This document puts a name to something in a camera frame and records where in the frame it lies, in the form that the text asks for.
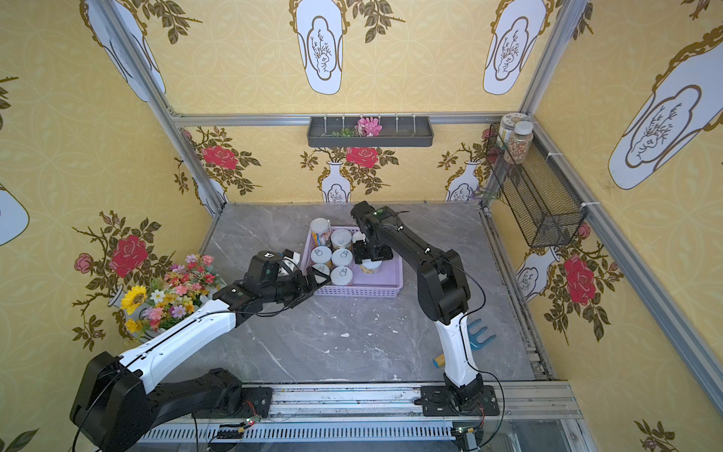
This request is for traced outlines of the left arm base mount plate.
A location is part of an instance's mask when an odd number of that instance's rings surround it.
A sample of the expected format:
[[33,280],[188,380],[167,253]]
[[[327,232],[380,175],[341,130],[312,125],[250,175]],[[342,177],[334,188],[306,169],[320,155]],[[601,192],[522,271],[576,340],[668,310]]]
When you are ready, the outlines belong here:
[[233,390],[215,408],[195,412],[197,418],[251,418],[256,415],[267,418],[272,402],[273,389],[268,386],[245,387]]

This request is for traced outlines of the pink purple label can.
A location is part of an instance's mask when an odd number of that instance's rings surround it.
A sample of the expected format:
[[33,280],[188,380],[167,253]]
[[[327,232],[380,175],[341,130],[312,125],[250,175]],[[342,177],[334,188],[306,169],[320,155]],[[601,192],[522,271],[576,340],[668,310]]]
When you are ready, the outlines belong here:
[[338,266],[331,271],[331,283],[334,286],[350,286],[353,282],[353,271],[347,266]]

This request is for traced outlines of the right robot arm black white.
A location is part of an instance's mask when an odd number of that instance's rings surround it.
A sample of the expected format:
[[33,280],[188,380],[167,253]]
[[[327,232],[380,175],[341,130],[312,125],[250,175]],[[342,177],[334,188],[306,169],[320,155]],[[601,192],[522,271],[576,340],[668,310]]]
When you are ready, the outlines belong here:
[[476,368],[467,330],[471,290],[461,257],[417,235],[388,206],[357,203],[350,215],[365,240],[353,244],[357,264],[392,259],[396,254],[416,271],[417,297],[435,323],[444,353],[444,394],[454,414],[500,414],[499,398]]

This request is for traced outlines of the yellow peach can white lid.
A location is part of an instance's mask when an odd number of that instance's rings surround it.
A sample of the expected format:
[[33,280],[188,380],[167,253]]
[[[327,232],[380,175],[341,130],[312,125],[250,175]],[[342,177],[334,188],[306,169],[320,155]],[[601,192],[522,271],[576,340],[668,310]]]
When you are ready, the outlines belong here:
[[331,246],[333,250],[350,250],[353,233],[350,229],[335,228],[331,233]]

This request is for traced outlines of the tall colourful mixed-food can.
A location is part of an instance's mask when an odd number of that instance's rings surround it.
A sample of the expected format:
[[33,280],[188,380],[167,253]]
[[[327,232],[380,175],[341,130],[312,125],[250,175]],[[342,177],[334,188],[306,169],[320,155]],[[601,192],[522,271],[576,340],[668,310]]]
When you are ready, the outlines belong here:
[[331,248],[331,222],[327,218],[315,218],[310,223],[310,232],[315,247]]

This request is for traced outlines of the small yellow label can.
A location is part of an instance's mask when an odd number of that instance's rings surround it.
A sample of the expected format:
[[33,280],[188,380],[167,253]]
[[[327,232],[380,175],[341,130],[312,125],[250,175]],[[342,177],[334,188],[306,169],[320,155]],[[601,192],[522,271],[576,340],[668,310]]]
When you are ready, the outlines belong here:
[[313,265],[328,266],[333,259],[333,251],[327,246],[318,246],[311,250],[310,260]]

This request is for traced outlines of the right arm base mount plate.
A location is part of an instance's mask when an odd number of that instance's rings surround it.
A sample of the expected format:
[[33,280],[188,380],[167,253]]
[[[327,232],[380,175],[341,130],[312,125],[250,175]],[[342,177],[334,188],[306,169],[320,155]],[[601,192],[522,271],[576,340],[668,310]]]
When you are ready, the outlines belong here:
[[413,404],[422,408],[427,417],[440,416],[497,416],[500,399],[491,385],[474,387],[471,391],[455,391],[446,386],[424,386]]

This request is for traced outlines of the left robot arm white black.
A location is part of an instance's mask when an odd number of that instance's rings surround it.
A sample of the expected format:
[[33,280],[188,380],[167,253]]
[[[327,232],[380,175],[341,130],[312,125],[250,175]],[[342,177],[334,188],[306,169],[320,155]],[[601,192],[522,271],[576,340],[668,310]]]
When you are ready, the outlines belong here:
[[87,365],[70,419],[103,451],[125,451],[152,428],[187,414],[253,411],[241,381],[223,368],[199,378],[165,378],[193,354],[247,320],[267,315],[265,306],[288,310],[331,283],[315,267],[300,269],[284,253],[258,252],[245,276],[218,290],[201,309],[152,340]]

